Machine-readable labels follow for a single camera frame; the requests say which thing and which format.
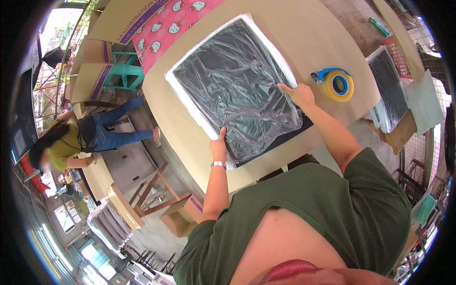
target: purple label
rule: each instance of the purple label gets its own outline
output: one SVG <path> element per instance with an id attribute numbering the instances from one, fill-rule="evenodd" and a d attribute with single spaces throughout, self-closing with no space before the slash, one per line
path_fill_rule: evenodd
<path id="1" fill-rule="evenodd" d="M 95 87 L 95 90 L 93 91 L 92 100 L 95 100 L 97 98 L 98 91 L 100 91 L 100 88 L 104 83 L 104 80 L 106 79 L 109 71 L 111 70 L 111 67 L 112 67 L 112 65 L 107 65 L 104 68 L 103 73 L 101 74 L 100 79 L 98 80 L 97 86 Z"/>
<path id="2" fill-rule="evenodd" d="M 109 63 L 108 43 L 106 41 L 103 41 L 103 56 L 104 56 L 104 62 Z"/>
<path id="3" fill-rule="evenodd" d="M 193 198 L 190 198 L 190 201 L 193 203 L 193 205 L 195 205 L 195 207 L 198 208 L 198 210 L 202 213 L 202 208 L 200 207 L 200 205 L 193 199 Z"/>
<path id="4" fill-rule="evenodd" d="M 134 23 L 131 28 L 125 33 L 125 35 L 120 40 L 120 43 L 126 44 L 132 36 L 138 31 L 138 29 L 144 24 L 152 15 L 157 12 L 164 4 L 166 4 L 169 0 L 158 0 L 157 3 L 152 5 L 149 9 L 144 12 L 144 14 L 138 19 L 136 23 Z"/>

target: sandal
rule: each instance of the sandal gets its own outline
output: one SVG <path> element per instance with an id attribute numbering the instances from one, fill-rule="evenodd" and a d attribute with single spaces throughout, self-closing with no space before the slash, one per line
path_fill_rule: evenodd
<path id="1" fill-rule="evenodd" d="M 158 139 L 154 140 L 155 146 L 160 147 L 161 146 L 161 130 L 159 127 L 157 127 L 158 130 Z"/>

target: packing tape roll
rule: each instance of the packing tape roll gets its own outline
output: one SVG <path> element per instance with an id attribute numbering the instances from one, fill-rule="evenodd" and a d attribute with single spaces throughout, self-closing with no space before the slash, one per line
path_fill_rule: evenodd
<path id="1" fill-rule="evenodd" d="M 338 102 L 350 100 L 355 89 L 352 77 L 343 70 L 333 70 L 325 74 L 322 88 L 326 96 Z"/>

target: person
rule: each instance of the person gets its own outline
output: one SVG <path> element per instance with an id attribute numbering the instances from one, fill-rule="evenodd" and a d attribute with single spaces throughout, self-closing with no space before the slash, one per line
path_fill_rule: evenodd
<path id="1" fill-rule="evenodd" d="M 176 283 L 396 284 L 384 276 L 410 229 L 404 191 L 370 148 L 361 149 L 316 106 L 309 86 L 278 86 L 312 120 L 343 178 L 304 163 L 240 190 L 228 203 L 223 127 L 210 143 L 203 222 L 176 263 Z"/>
<path id="2" fill-rule="evenodd" d="M 89 115 L 80 120 L 73 111 L 66 112 L 55 119 L 49 130 L 31 147 L 31 166 L 47 173 L 53 163 L 57 169 L 65 171 L 66 168 L 83 168 L 96 163 L 96 156 L 93 154 L 86 158 L 74 158 L 81 151 L 101 152 L 147 138 L 153 138 L 155 145 L 160 146 L 161 131 L 158 127 L 133 133 L 106 130 L 109 125 L 143 102 L 144 97 L 135 98 L 116 109 Z"/>

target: wristwatch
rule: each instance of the wristwatch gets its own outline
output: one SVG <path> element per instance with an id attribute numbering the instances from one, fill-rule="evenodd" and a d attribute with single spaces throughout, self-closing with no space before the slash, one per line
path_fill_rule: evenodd
<path id="1" fill-rule="evenodd" d="M 213 168 L 214 166 L 223 166 L 225 170 L 227 169 L 226 162 L 214 161 L 213 163 L 211 163 L 211 168 Z"/>

